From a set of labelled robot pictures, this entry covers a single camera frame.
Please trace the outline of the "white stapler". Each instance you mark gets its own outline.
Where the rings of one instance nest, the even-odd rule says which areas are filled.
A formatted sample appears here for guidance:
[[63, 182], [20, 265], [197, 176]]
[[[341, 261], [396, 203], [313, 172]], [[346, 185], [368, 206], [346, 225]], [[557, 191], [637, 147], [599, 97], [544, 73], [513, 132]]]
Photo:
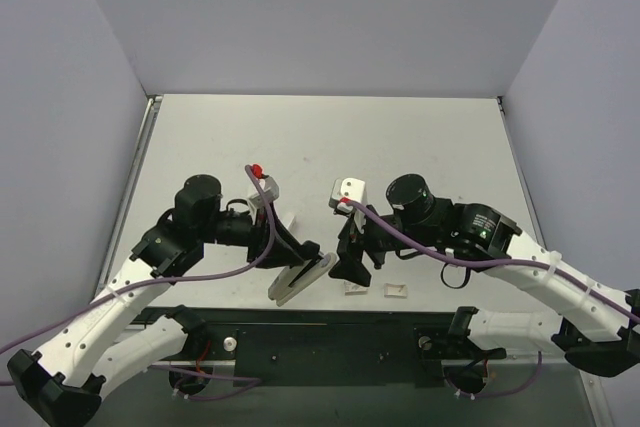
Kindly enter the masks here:
[[283, 306], [312, 283], [327, 274], [337, 263], [333, 253], [319, 254], [301, 266], [283, 268], [268, 289], [268, 298]]

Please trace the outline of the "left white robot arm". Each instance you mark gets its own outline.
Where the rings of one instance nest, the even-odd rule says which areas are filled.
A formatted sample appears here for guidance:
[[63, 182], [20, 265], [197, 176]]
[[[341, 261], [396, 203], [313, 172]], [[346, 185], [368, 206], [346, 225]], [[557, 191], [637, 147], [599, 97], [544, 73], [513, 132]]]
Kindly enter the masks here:
[[34, 351], [18, 350], [7, 368], [18, 395], [50, 426], [84, 426], [117, 387], [157, 361], [201, 360], [214, 335], [194, 310], [178, 306], [124, 341], [123, 330], [204, 257], [208, 244], [244, 247], [250, 268], [279, 268], [268, 295], [277, 305], [336, 262], [317, 243], [299, 242], [274, 211], [277, 183], [251, 174], [257, 191], [247, 211], [221, 207], [211, 175], [187, 179], [174, 205], [132, 249], [108, 285], [61, 332]]

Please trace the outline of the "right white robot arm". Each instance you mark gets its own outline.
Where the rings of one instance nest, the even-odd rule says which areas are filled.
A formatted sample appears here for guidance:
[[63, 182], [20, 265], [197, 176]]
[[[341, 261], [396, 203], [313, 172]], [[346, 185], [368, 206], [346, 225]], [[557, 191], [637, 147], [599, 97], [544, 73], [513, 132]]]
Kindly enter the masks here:
[[420, 255], [504, 281], [551, 309], [550, 314], [459, 308], [446, 333], [449, 349], [525, 350], [561, 355], [573, 367], [612, 378], [639, 363], [639, 292], [608, 287], [539, 245], [515, 221], [479, 203], [435, 196], [425, 179], [405, 174], [386, 189], [392, 211], [379, 215], [366, 202], [366, 184], [334, 182], [329, 205], [346, 218], [337, 264], [329, 275], [367, 287], [388, 253]]

